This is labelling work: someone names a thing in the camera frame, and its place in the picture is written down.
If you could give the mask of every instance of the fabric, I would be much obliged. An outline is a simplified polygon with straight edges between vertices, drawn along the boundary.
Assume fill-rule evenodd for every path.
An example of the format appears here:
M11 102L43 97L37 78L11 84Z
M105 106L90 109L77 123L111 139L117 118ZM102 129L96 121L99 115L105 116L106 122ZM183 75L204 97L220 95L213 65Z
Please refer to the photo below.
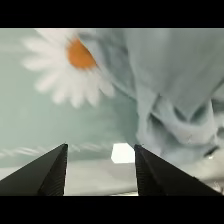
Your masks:
M211 99L220 100L223 91L223 29L103 28L93 33L80 39L105 77L137 101L141 144L177 166L219 144L222 121L217 124Z

